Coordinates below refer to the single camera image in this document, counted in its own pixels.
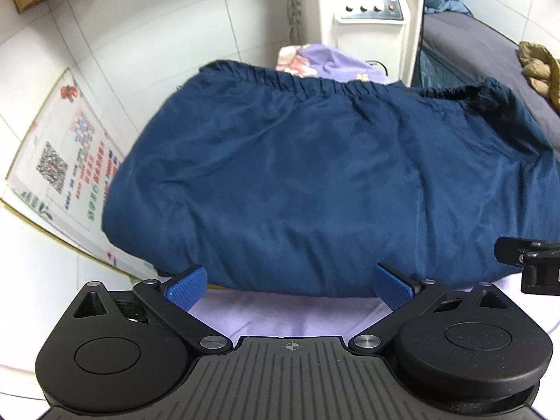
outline black gripper base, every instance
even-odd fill
[[[52,408],[42,420],[87,420]],[[417,400],[380,357],[351,355],[339,338],[245,338],[206,356],[174,393],[104,420],[466,420]],[[541,420],[528,407],[485,420]]]

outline blue gripper pad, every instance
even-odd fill
[[[373,291],[391,311],[400,308],[419,292],[419,286],[416,288],[411,280],[405,281],[403,278],[404,276],[397,275],[397,272],[385,265],[377,264],[373,267]]]
[[[206,293],[206,268],[196,266],[179,273],[160,286],[160,292],[184,311],[189,311]]]

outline control panel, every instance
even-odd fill
[[[340,0],[338,8],[341,20],[398,20],[403,21],[403,11],[399,0]]]

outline gray bed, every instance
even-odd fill
[[[518,46],[464,14],[426,14],[420,77],[422,86],[451,88],[494,77],[524,102],[551,141],[560,161],[560,117],[522,75]]]

